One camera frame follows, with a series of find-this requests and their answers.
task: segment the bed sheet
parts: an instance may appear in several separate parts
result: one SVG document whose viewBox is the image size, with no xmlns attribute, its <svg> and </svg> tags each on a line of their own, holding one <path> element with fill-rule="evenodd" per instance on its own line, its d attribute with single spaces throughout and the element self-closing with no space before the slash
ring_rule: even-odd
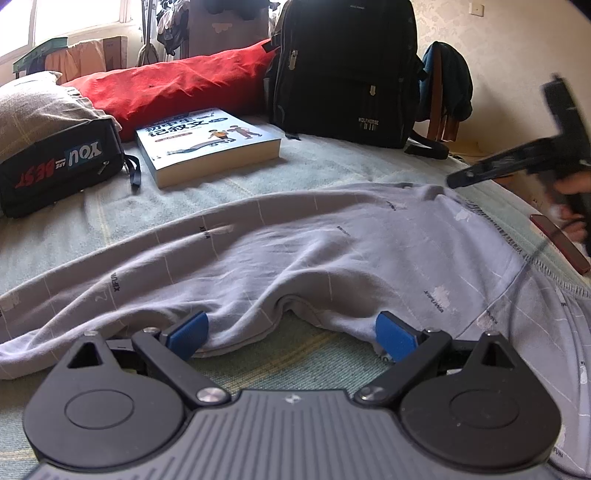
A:
<svg viewBox="0 0 591 480">
<path fill-rule="evenodd" d="M 259 119 L 246 120 L 281 134 Z M 126 145 L 126 150 L 141 157 L 134 144 Z M 444 184 L 445 176 L 463 165 L 451 158 L 430 160 L 401 150 L 304 135 L 301 141 L 283 138 L 278 159 L 167 190 L 158 190 L 145 163 L 143 167 L 138 193 L 131 192 L 127 176 L 121 173 L 28 218 L 0 219 L 0 294 L 98 248 L 222 203 L 362 181 Z M 517 248 L 531 253 L 540 244 L 541 238 L 528 220 L 535 209 L 501 186 L 489 181 L 462 189 L 460 194 L 479 205 Z M 559 279 L 588 286 L 588 280 L 552 249 L 547 249 L 541 260 Z M 368 344 L 288 316 L 263 342 L 219 358 L 195 360 L 194 366 L 231 391 L 247 386 L 354 391 L 387 368 Z M 43 378 L 40 373 L 3 382 L 0 387 L 2 480 L 21 478 L 35 464 L 20 421 L 24 405 Z"/>
</svg>

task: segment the window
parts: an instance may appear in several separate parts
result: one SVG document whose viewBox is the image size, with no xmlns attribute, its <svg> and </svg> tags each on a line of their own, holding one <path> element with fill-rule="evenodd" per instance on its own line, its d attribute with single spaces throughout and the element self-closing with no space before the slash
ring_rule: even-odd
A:
<svg viewBox="0 0 591 480">
<path fill-rule="evenodd" d="M 24 55 L 45 40 L 74 31 L 141 22 L 141 1 L 11 0 L 0 10 L 0 58 Z"/>
<path fill-rule="evenodd" d="M 64 33 L 116 23 L 120 13 L 121 0 L 37 0 L 35 45 Z"/>
<path fill-rule="evenodd" d="M 33 0 L 12 0 L 0 10 L 0 57 L 26 47 Z"/>
</svg>

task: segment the black pouch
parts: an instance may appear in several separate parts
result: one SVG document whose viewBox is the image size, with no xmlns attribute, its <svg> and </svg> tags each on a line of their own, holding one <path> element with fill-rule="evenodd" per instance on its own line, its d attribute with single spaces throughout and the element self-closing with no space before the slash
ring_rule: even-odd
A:
<svg viewBox="0 0 591 480">
<path fill-rule="evenodd" d="M 70 127 L 0 164 L 0 207 L 10 218 L 29 215 L 113 177 L 124 165 L 138 188 L 139 161 L 124 153 L 111 119 Z"/>
</svg>

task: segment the blue gripper pad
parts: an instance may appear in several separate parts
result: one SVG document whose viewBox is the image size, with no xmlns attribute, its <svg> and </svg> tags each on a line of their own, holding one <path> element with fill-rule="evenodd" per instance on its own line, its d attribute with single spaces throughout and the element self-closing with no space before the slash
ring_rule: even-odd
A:
<svg viewBox="0 0 591 480">
<path fill-rule="evenodd" d="M 399 362 L 418 347 L 421 332 L 404 323 L 396 315 L 381 312 L 375 319 L 375 334 L 386 353 L 394 362 Z"/>
<path fill-rule="evenodd" d="M 209 319 L 205 312 L 198 312 L 164 330 L 160 342 L 187 361 L 207 342 L 208 334 Z"/>
</svg>

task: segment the gray pillow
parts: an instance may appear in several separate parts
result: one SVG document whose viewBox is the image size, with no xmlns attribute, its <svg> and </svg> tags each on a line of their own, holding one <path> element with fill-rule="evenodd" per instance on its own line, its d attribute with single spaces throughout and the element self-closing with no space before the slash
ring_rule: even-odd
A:
<svg viewBox="0 0 591 480">
<path fill-rule="evenodd" d="M 39 72 L 0 87 L 0 163 L 74 125 L 114 117 L 92 106 L 74 87 L 56 85 L 59 72 Z"/>
</svg>

